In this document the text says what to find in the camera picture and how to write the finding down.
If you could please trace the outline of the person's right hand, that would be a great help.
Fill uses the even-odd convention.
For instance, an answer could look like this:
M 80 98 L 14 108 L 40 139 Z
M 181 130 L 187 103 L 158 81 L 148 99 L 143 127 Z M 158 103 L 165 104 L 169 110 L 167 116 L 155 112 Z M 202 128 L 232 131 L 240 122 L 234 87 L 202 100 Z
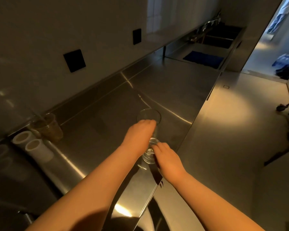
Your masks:
M 174 187 L 176 187 L 187 174 L 179 156 L 171 148 L 167 159 L 157 162 L 162 176 Z

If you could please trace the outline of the person's left hand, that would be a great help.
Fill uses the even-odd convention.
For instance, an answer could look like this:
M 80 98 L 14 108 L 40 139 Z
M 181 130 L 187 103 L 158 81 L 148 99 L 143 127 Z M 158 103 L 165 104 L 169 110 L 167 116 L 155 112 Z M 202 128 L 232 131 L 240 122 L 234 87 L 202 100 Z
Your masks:
M 128 129 L 121 147 L 136 158 L 139 158 L 146 151 L 151 136 L 140 132 L 136 123 Z

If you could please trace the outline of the tall clear drinking glass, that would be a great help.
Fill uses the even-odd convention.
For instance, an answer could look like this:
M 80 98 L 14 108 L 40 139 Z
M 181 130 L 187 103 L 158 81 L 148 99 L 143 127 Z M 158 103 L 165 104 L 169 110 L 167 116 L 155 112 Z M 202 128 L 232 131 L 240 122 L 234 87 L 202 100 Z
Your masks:
M 137 117 L 136 117 L 136 122 L 138 123 L 141 120 L 155 120 L 156 122 L 156 126 L 154 129 L 154 132 L 151 136 L 151 140 L 153 141 L 153 143 L 158 143 L 158 125 L 161 122 L 161 114 L 160 112 L 158 112 L 155 109 L 152 108 L 147 108 L 147 109 L 143 109 L 141 110 Z

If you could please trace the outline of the small clear glass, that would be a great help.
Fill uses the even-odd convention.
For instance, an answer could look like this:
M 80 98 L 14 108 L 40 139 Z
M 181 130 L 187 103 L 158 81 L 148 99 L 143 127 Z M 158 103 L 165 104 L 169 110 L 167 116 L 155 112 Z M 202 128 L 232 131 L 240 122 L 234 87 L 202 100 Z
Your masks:
M 155 157 L 154 157 L 154 150 L 152 148 L 152 146 L 155 146 L 159 143 L 159 140 L 156 138 L 151 138 L 149 141 L 149 145 L 146 149 L 146 151 L 144 152 L 144 154 L 142 155 L 142 159 L 144 160 L 144 162 L 148 163 L 148 164 L 155 164 Z

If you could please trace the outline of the person's left forearm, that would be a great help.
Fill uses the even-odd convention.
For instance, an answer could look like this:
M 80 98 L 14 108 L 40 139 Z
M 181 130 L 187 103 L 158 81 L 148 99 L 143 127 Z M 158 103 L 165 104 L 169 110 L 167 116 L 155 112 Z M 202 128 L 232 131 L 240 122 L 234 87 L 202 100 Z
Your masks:
M 143 152 L 119 146 L 26 231 L 101 231 L 120 185 Z

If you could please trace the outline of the person's right forearm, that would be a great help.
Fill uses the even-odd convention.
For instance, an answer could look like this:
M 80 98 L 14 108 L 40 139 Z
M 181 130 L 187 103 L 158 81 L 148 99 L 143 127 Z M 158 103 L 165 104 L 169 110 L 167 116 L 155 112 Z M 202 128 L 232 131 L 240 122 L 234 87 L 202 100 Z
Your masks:
M 187 172 L 171 181 L 207 231 L 265 231 L 247 215 Z

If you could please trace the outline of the blue sink mat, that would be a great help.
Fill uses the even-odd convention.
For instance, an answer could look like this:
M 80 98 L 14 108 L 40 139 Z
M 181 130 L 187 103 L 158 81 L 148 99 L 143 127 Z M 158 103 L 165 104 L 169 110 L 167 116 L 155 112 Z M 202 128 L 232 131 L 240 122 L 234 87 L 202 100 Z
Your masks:
M 191 51 L 183 60 L 218 69 L 224 57 Z

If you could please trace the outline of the clear plastic cup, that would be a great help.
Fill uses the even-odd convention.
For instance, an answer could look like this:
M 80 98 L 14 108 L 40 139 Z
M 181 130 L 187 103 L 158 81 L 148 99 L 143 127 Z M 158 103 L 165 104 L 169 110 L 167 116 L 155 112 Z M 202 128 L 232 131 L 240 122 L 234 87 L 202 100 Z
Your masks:
M 59 142 L 63 138 L 63 131 L 53 113 L 47 113 L 39 118 L 36 117 L 30 122 L 30 128 L 53 143 Z

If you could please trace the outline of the stainless steel sink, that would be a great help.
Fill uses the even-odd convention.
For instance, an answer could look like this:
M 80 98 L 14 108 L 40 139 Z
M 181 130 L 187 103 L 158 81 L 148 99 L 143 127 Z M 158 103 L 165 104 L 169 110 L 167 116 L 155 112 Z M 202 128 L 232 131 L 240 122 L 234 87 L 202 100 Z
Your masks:
M 196 43 L 229 49 L 242 29 L 222 22 L 199 38 Z

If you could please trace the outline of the chrome sink faucet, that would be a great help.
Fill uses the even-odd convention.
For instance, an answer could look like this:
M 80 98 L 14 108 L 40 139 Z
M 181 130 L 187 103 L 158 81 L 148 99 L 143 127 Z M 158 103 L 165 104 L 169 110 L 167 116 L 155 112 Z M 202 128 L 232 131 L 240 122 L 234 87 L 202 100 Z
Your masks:
M 221 17 L 216 17 L 216 18 L 214 18 L 212 20 L 209 20 L 209 21 L 205 22 L 202 25 L 201 32 L 205 32 L 210 27 L 217 26 L 220 23 L 220 20 L 221 20 Z

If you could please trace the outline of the pack of water bottles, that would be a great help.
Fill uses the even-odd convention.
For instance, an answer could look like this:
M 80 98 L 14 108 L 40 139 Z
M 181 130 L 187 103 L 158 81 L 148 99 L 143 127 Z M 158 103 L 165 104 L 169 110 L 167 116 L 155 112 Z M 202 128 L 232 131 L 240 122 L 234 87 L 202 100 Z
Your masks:
M 272 64 L 277 69 L 289 69 L 289 54 L 283 54 L 278 57 Z

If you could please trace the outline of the black rectangular wall outlet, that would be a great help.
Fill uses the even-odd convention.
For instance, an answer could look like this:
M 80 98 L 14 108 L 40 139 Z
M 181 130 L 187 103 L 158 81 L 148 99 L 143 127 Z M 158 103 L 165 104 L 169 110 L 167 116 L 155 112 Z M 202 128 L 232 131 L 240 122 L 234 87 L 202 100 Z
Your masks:
M 132 40 L 133 40 L 133 45 L 136 45 L 142 42 L 142 29 L 141 28 L 138 28 L 132 31 Z

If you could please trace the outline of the black square wall outlet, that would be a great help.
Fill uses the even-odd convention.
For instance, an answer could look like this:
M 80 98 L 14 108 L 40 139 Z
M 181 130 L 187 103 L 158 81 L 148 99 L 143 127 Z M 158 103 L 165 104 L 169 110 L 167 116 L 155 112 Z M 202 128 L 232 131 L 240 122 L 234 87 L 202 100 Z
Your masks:
M 63 57 L 71 73 L 86 67 L 81 49 L 65 53 L 63 54 Z

